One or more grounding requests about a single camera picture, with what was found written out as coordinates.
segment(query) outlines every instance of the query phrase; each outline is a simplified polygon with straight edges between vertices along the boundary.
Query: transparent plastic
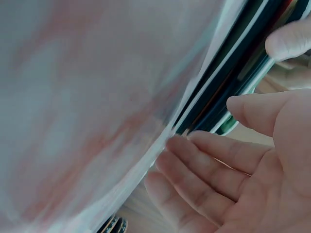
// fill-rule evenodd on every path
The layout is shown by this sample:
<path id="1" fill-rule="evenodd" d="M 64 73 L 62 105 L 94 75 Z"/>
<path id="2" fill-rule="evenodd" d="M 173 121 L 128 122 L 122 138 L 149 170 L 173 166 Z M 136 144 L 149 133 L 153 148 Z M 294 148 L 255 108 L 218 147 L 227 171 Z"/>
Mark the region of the transparent plastic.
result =
<path id="1" fill-rule="evenodd" d="M 172 134 L 232 2 L 1 0 L 0 232 L 94 233 Z"/>

